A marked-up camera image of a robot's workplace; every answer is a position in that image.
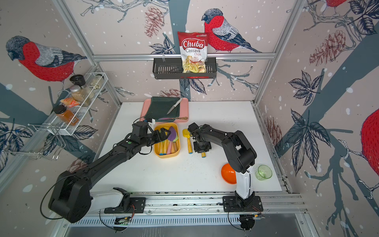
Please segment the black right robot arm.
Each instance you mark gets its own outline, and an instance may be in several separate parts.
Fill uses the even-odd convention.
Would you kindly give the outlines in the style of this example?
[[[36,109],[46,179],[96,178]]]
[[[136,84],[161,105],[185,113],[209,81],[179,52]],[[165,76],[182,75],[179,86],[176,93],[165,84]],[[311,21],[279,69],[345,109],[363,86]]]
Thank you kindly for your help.
[[[252,168],[257,153],[244,133],[239,130],[224,132],[214,129],[208,124],[198,126],[196,123],[190,124],[188,131],[194,139],[195,152],[210,151],[212,143],[224,149],[229,165],[236,172],[236,204],[239,208],[249,206],[255,198],[252,188]]]

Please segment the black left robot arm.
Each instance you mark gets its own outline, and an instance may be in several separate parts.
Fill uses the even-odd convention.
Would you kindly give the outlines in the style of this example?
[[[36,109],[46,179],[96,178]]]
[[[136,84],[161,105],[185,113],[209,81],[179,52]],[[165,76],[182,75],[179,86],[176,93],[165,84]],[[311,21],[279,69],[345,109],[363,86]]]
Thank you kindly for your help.
[[[92,187],[122,163],[141,153],[143,147],[153,147],[163,142],[171,132],[161,128],[153,130],[145,121],[132,125],[132,132],[104,156],[75,172],[61,173],[52,187],[48,208],[71,223],[81,220],[95,207]]]

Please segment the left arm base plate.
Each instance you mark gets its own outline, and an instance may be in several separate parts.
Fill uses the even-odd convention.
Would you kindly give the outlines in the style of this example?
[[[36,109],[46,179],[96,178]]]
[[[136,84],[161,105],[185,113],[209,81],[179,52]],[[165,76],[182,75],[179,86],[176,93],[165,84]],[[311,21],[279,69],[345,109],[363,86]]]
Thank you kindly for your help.
[[[146,205],[146,198],[127,197],[123,199],[119,206],[105,208],[105,214],[139,214],[143,213]]]

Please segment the green shovel wooden handle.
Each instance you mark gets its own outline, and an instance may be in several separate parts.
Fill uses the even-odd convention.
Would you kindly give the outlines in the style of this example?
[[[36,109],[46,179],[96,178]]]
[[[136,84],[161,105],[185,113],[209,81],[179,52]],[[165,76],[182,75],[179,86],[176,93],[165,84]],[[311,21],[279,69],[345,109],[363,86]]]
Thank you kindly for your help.
[[[176,153],[178,151],[178,146],[177,146],[177,141],[178,141],[179,137],[178,137],[178,134],[176,134],[176,138],[174,139],[173,141],[173,151]]]

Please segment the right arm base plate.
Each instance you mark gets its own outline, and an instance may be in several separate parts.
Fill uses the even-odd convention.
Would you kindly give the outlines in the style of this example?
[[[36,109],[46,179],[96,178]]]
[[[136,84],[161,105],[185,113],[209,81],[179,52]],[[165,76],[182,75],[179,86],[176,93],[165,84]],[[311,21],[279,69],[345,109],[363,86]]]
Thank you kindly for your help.
[[[263,212],[263,205],[259,196],[250,196],[241,199],[236,196],[223,196],[222,204],[224,212]]]

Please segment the purple shovel pink handle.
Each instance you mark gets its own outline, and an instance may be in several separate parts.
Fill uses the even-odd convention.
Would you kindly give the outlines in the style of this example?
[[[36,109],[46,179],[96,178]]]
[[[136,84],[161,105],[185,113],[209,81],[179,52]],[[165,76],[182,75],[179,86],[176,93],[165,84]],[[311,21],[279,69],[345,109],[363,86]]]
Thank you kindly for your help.
[[[170,135],[168,136],[169,142],[168,142],[167,153],[166,153],[167,155],[171,154],[173,141],[177,137],[177,133],[174,127],[171,126],[169,131],[170,131]]]

